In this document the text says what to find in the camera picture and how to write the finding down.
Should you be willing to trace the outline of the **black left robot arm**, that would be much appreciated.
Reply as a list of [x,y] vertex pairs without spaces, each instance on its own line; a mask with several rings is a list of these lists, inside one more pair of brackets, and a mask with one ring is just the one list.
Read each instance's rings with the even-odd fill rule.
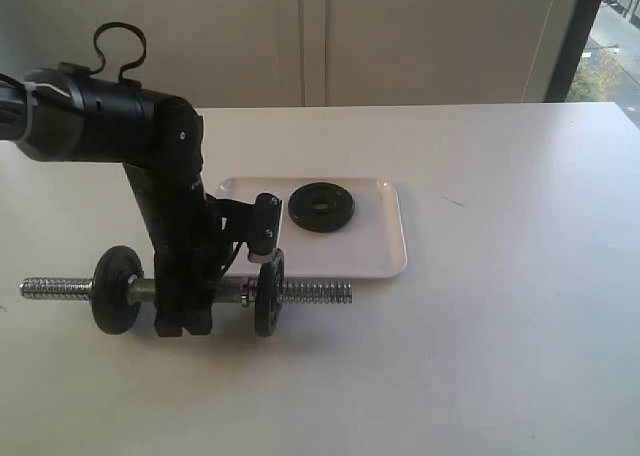
[[204,188],[202,116],[184,98],[61,65],[1,79],[1,137],[38,162],[118,163],[154,250],[154,328],[207,335],[239,241]]

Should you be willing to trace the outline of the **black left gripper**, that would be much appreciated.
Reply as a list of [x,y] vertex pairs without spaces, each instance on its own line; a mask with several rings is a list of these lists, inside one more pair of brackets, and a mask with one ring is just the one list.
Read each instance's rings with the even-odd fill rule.
[[[211,333],[211,296],[232,255],[202,170],[201,163],[124,166],[154,250],[154,329],[159,337],[181,337],[183,328],[194,336]],[[177,296],[185,296],[182,313]]]

